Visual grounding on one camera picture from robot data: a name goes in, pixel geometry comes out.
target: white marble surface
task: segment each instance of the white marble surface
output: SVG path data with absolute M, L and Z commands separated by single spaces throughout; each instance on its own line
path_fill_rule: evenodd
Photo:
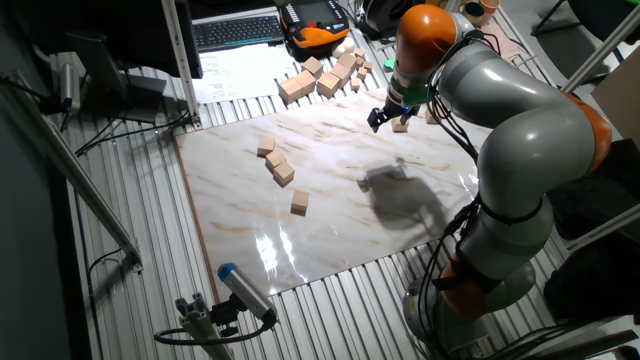
M 213 273 L 235 262 L 276 293 L 437 238 L 474 196 L 469 156 L 424 115 L 408 133 L 366 118 L 386 89 L 176 137 Z M 460 122 L 479 148 L 488 129 Z M 281 188 L 256 156 L 276 139 L 295 169 Z M 294 189 L 310 193 L 305 217 Z M 221 300 L 230 292 L 215 278 Z

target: computer keyboard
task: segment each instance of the computer keyboard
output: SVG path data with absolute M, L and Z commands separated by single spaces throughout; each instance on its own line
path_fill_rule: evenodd
M 284 40 L 277 16 L 260 16 L 194 25 L 200 51 Z

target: orange device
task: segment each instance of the orange device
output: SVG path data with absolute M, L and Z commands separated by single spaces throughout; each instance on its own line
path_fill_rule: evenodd
M 349 19 L 337 1 L 294 0 L 278 10 L 285 37 L 300 48 L 327 45 L 349 33 Z

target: slotted aluminum table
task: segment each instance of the slotted aluminum table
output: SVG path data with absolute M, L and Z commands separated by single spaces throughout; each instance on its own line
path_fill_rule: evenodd
M 508 37 L 523 42 L 502 9 L 496 12 L 494 19 Z M 354 31 L 353 36 L 357 46 L 375 58 L 372 76 L 366 78 L 363 89 L 368 91 L 387 86 L 391 75 L 382 71 L 382 64 L 395 56 L 394 48 L 375 51 L 381 44 L 367 43 L 358 31 Z M 514 63 L 520 64 L 528 58 L 523 53 Z M 323 60 L 323 63 L 326 68 L 331 68 L 335 60 Z M 520 69 L 555 86 L 536 59 L 525 62 Z M 295 71 L 300 71 L 299 64 L 296 64 Z M 131 73 L 166 79 L 169 84 L 165 95 L 184 98 L 177 79 L 148 68 Z M 335 97 L 349 96 L 350 93 L 345 87 Z M 321 101 L 323 99 L 313 93 L 289 108 Z M 277 96 L 201 104 L 202 128 L 286 109 Z M 158 115 L 157 122 L 166 124 L 176 116 L 167 114 L 184 110 L 166 109 L 165 114 Z M 367 115 L 362 114 L 362 121 L 366 121 Z M 72 149 L 77 149 L 107 125 L 106 120 L 71 121 L 64 135 Z M 116 120 L 110 131 L 117 135 L 150 126 Z M 174 133 L 194 130 L 192 126 L 185 126 Z M 96 266 L 92 273 L 98 324 L 93 323 L 88 305 L 86 313 L 94 358 L 100 358 L 96 328 L 100 332 L 106 359 L 208 358 L 199 347 L 171 347 L 153 340 L 155 332 L 179 327 L 175 299 L 190 298 L 194 292 L 202 292 L 209 304 L 214 299 L 207 260 L 200 247 L 171 135 L 149 131 L 123 137 L 113 143 L 103 143 L 82 157 L 81 162 L 127 231 L 134 235 L 144 263 L 144 271 L 134 273 L 126 270 L 122 255 L 117 254 Z M 99 256 L 116 250 L 117 245 L 82 202 L 76 208 L 73 189 L 70 187 L 69 191 L 78 260 L 84 269 L 87 263 L 82 255 L 83 249 L 88 254 L 87 262 L 91 263 Z M 531 292 L 517 304 L 488 315 L 492 327 L 490 337 L 480 342 L 483 353 L 490 354 L 532 330 L 554 325 L 544 304 L 542 290 L 551 272 L 566 259 L 567 251 L 559 244 L 558 237 L 552 236 L 533 260 L 537 284 Z M 407 285 L 424 273 L 428 261 L 424 254 L 429 253 L 425 246 L 271 296 L 279 312 L 280 324 L 275 331 L 231 345 L 236 358 L 421 358 L 424 346 L 416 342 L 404 324 L 401 299 Z M 452 247 L 453 244 L 448 244 L 449 253 Z M 445 263 L 445 255 L 448 254 L 442 254 L 439 259 L 440 267 Z M 84 296 L 88 299 L 84 271 L 81 271 L 81 277 Z M 249 313 L 243 314 L 234 325 L 242 334 L 253 332 L 258 327 Z

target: monitor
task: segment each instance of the monitor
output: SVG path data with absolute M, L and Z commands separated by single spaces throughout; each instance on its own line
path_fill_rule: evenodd
M 91 78 L 83 112 L 116 117 L 135 107 L 155 118 L 166 81 L 120 70 L 148 66 L 180 76 L 161 0 L 14 0 L 13 8 L 45 54 L 78 54 Z M 176 10 L 191 76 L 200 78 L 187 0 L 176 0 Z

